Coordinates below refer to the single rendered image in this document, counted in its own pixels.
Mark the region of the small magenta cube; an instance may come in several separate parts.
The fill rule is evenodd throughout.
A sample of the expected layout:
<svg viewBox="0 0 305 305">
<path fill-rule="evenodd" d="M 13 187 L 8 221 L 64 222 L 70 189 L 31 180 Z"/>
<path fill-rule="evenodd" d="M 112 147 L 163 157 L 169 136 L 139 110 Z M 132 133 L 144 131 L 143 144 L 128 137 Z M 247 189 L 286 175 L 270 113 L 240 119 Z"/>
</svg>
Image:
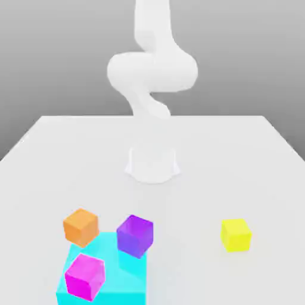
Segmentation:
<svg viewBox="0 0 305 305">
<path fill-rule="evenodd" d="M 64 273 L 67 292 L 93 301 L 106 280 L 105 262 L 80 253 Z"/>
</svg>

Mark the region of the small purple cube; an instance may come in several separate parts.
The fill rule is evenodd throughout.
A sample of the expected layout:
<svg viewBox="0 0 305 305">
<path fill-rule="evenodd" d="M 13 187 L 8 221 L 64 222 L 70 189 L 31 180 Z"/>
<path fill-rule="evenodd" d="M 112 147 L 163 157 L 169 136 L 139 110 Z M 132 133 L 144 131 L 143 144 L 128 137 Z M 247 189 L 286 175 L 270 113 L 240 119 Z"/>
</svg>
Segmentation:
<svg viewBox="0 0 305 305">
<path fill-rule="evenodd" d="M 131 214 L 116 230 L 120 251 L 140 259 L 153 244 L 154 224 Z"/>
</svg>

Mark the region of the small orange cube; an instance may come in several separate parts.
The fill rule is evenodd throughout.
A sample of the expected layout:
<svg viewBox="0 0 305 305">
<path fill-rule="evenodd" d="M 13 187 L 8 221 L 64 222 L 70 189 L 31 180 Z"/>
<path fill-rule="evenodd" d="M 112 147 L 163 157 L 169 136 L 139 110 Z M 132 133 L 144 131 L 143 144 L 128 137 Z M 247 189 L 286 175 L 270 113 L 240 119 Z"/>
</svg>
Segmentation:
<svg viewBox="0 0 305 305">
<path fill-rule="evenodd" d="M 82 208 L 64 219 L 63 226 L 66 239 L 81 248 L 85 248 L 99 234 L 98 216 Z"/>
</svg>

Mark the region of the large cyan box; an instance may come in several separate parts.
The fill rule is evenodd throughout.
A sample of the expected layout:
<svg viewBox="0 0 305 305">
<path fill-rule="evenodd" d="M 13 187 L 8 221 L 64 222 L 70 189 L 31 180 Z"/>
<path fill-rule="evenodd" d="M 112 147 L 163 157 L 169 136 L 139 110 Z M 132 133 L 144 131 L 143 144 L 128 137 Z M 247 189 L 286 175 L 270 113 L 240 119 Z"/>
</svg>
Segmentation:
<svg viewBox="0 0 305 305">
<path fill-rule="evenodd" d="M 57 287 L 58 305 L 146 305 L 147 256 L 140 259 L 119 251 L 117 235 L 101 232 L 89 245 L 80 248 L 71 245 L 63 271 L 66 271 L 80 254 L 105 262 L 105 283 L 93 301 L 87 301 L 68 293 L 64 275 Z"/>
</svg>

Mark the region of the small yellow cube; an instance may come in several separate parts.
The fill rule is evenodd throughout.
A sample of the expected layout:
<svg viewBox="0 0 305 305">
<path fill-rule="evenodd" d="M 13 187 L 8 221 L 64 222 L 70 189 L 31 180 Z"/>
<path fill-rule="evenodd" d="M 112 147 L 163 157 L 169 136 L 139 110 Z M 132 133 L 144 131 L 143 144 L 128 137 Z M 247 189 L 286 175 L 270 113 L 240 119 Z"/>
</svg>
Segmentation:
<svg viewBox="0 0 305 305">
<path fill-rule="evenodd" d="M 222 220 L 220 239 L 227 252 L 248 251 L 252 232 L 244 219 Z"/>
</svg>

